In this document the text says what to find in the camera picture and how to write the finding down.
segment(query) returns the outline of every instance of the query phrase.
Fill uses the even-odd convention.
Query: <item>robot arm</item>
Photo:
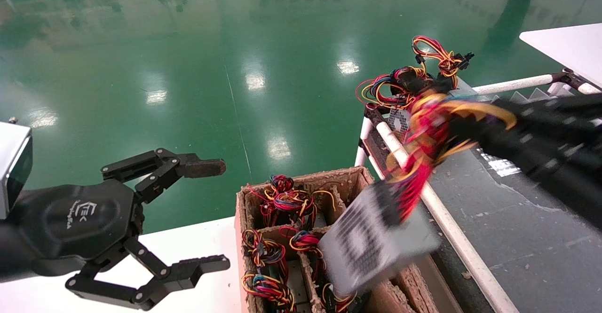
[[[506,131],[491,118],[454,117],[450,137],[471,140],[512,161],[529,179],[602,230],[602,94],[516,104],[493,102],[516,116]]]
[[[19,137],[17,142],[31,147],[30,134],[28,138]],[[31,154],[31,150],[15,152]],[[0,220],[0,282],[81,270],[66,283],[77,296],[147,311],[170,292],[194,288],[202,274],[230,267],[224,255],[167,266],[138,242],[143,204],[182,177],[222,174],[226,166],[221,159],[201,160],[194,154],[157,149],[103,167],[100,184],[31,191],[21,191],[28,170],[27,164],[21,169],[18,162],[32,161],[32,157],[16,155],[13,161],[6,175],[8,181],[20,182],[13,182],[18,187],[3,193],[8,214]],[[146,178],[134,189],[123,184],[142,176]],[[146,285],[137,289],[94,280],[97,273],[111,269],[127,255],[153,274]]]

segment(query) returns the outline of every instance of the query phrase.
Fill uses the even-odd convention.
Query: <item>wire bundle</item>
[[[293,220],[299,219],[301,225],[313,227],[318,213],[314,195],[318,193],[327,193],[331,196],[333,200],[333,209],[335,208],[334,196],[329,191],[318,190],[308,193],[303,189],[293,189],[293,180],[283,174],[271,176],[269,183],[269,189],[264,190],[265,196],[258,194],[250,185],[247,185],[254,195],[263,200],[260,211],[264,225],[267,227],[275,226],[278,215],[283,212],[295,214],[296,218],[293,218]]]
[[[419,48],[420,44],[426,45],[430,51],[424,51]],[[410,80],[417,79],[423,82],[422,85],[432,81],[433,78],[426,71],[424,58],[433,58],[439,61],[439,71],[445,78],[451,79],[453,88],[458,86],[458,71],[463,68],[465,58],[460,55],[454,55],[453,51],[447,52],[435,39],[430,39],[423,35],[417,35],[412,39],[412,49],[416,54],[417,62],[420,67],[406,66],[392,71],[390,74],[380,75],[375,79],[368,79],[361,82],[355,88],[355,96],[361,103],[374,108],[374,105],[381,107],[405,110],[411,107],[416,101],[417,91],[408,88]],[[381,93],[383,86],[390,86],[393,96],[385,96]]]
[[[491,104],[448,99],[444,94],[422,97],[412,108],[410,128],[412,135],[407,145],[409,157],[404,167],[389,168],[390,182],[398,183],[401,195],[399,210],[401,221],[409,217],[420,201],[420,192],[434,167],[447,157],[475,145],[465,140],[453,144],[448,137],[448,121],[452,116],[474,116],[477,120],[495,117],[509,129],[516,124],[516,116]],[[387,157],[387,166],[396,165],[393,154]]]
[[[334,296],[335,299],[335,312],[336,313],[343,313],[347,311],[347,308],[349,307],[349,305],[353,302],[353,300],[355,300],[355,296],[357,296],[356,294],[353,294],[352,296],[348,296],[348,297],[344,297],[344,298],[339,298],[337,296],[337,294],[335,294],[335,292],[333,291],[333,285],[331,283],[327,283],[326,285],[324,285],[324,287],[322,287],[322,305],[325,307],[326,305],[326,289],[331,290],[331,293]]]
[[[434,50],[434,52],[425,52],[419,48],[419,44],[424,43],[430,49]],[[430,39],[428,37],[424,37],[423,35],[417,35],[412,39],[412,50],[417,55],[417,59],[419,58],[434,58],[439,61],[439,71],[443,77],[448,77],[452,79],[453,88],[458,87],[458,71],[460,70],[459,65],[464,60],[464,58],[460,58],[454,56],[453,51],[447,52],[439,43],[439,41],[435,39]]]
[[[324,255],[318,248],[318,242],[320,242],[320,238],[306,230],[297,230],[294,227],[287,226],[280,227],[279,229],[280,235],[286,238],[288,238],[288,233],[290,231],[295,232],[295,234],[289,240],[289,244],[293,250],[305,253],[314,253],[316,256],[316,266],[312,269],[311,273],[311,278],[315,281],[318,279],[318,274],[323,274],[326,269]]]
[[[247,229],[243,232],[243,244],[255,266],[262,268],[269,264],[277,264],[280,270],[280,280],[284,283],[288,281],[288,266],[284,258],[286,249],[283,245],[264,239],[263,235],[254,229]]]
[[[355,97],[357,97],[357,99],[359,99],[359,101],[365,105],[374,103],[390,109],[404,110],[413,103],[416,97],[413,96],[406,87],[400,86],[397,82],[399,81],[399,76],[401,74],[410,71],[413,71],[417,77],[428,79],[426,71],[417,69],[415,67],[406,66],[393,71],[389,75],[380,75],[375,79],[369,79],[361,82],[361,84],[355,88]],[[399,93],[391,97],[383,96],[383,94],[380,92],[380,89],[383,86],[390,86]]]
[[[295,298],[285,282],[262,274],[248,273],[243,276],[241,283],[245,291],[252,296],[264,298],[275,304],[277,311],[284,313],[296,312]]]

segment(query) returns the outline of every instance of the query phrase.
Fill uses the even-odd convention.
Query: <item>white table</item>
[[[602,23],[527,31],[521,33],[519,38],[594,84],[592,86],[585,82],[578,87],[574,86],[579,92],[585,94],[600,93],[600,88],[602,88],[602,70],[600,69],[602,63],[597,54],[602,51]],[[477,86],[472,89],[477,94],[496,94],[552,83],[563,86],[563,83],[560,82],[561,76],[559,73],[540,75]]]
[[[169,294],[151,312],[240,312],[234,217],[142,235],[140,242],[168,265],[182,259],[219,254],[230,259],[230,269],[203,275],[196,288]],[[135,312],[130,308],[101,304],[75,296],[64,287],[65,281],[72,275],[73,273],[60,277],[33,277],[0,283],[0,312]],[[96,278],[138,288],[151,277],[146,268],[132,257],[127,257],[112,270],[100,273]]]
[[[522,41],[602,86],[602,23],[523,32]]]

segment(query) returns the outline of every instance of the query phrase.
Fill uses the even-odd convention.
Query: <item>cardboard divider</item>
[[[364,307],[370,313],[416,313],[408,304],[408,299],[390,281],[385,281],[372,289],[372,295]]]
[[[346,205],[352,202],[353,199],[365,188],[374,181],[370,172],[365,167],[352,167],[350,169],[335,170],[330,172],[319,172],[293,178],[295,186],[303,185],[309,192],[319,189],[327,190],[333,194],[333,200],[326,193],[315,194],[316,206],[318,212],[321,212],[326,220],[327,227],[320,227],[311,230],[313,234],[322,237],[329,229],[328,225],[333,224],[340,215],[345,211]],[[254,185],[253,191],[263,196],[264,190],[269,187],[268,183]],[[236,205],[236,220],[237,235],[241,235],[246,229],[259,230],[265,239],[271,239],[275,242],[284,245],[286,249],[285,258],[287,261],[299,260],[301,265],[301,273],[305,283],[305,290],[309,307],[312,313],[325,313],[322,307],[322,293],[316,292],[316,285],[311,279],[312,268],[309,257],[305,253],[297,253],[290,245],[290,238],[282,236],[279,233],[280,228],[265,227],[263,218],[260,212],[260,206],[263,200],[252,193],[250,187],[243,187],[237,193]],[[254,272],[254,266],[250,257],[245,257],[244,250],[241,244],[241,237],[237,236],[239,244],[239,274],[242,277],[246,272]],[[243,313],[265,313],[264,300],[248,295],[244,290],[241,290],[242,311]],[[399,287],[393,285],[389,281],[382,283],[372,290],[372,295],[367,302],[367,306],[362,310],[363,313],[416,313],[408,299]],[[433,313],[429,311],[421,311],[419,313]]]
[[[416,313],[439,313],[420,269],[415,264],[403,269],[391,282],[406,294]]]

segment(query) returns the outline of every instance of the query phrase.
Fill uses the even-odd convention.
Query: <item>yellow wire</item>
[[[321,190],[319,190],[319,191],[314,191],[314,192],[312,193],[312,195],[313,195],[314,193],[327,193],[329,196],[331,196],[331,199],[333,200],[333,211],[336,211],[336,210],[337,210],[337,208],[335,207],[335,196],[333,196],[333,194],[332,194],[332,193],[330,193],[329,191],[324,191],[323,189],[321,189]]]
[[[430,96],[425,96],[423,99],[416,101],[412,108],[412,116],[410,117],[410,125],[413,128],[419,128],[419,118],[429,112],[430,110],[426,109],[424,106],[427,103],[436,103],[433,107],[435,109],[441,108],[447,111],[449,114],[454,114],[456,116],[465,117],[467,115],[475,116],[477,120],[481,120],[485,116],[494,116],[505,123],[505,129],[509,130],[516,125],[516,116],[501,107],[497,107],[491,104],[485,103],[476,103],[476,102],[466,102],[466,101],[457,101],[457,100],[445,100],[446,96],[444,94],[431,94]],[[424,135],[419,135],[417,137],[417,141],[424,142],[427,140],[426,144],[428,144],[428,140],[432,140]],[[469,140],[465,140],[452,148],[448,148],[444,150],[439,157],[437,157],[436,161],[433,162],[434,165],[439,165],[442,163],[447,157],[457,154],[463,150],[472,148],[475,146],[475,142],[471,142]]]
[[[406,174],[401,174],[401,173],[399,173],[399,175],[391,174],[391,180],[389,182],[395,183],[395,182],[400,182],[400,181],[406,180],[407,178],[409,178],[409,176],[413,175],[419,169],[421,163],[422,163],[422,160],[416,161],[416,163],[412,166],[412,170],[410,172],[407,172]],[[397,159],[395,159],[393,152],[391,152],[387,156],[387,169],[393,170],[393,166],[397,167],[397,166],[399,166],[399,163],[397,162]]]

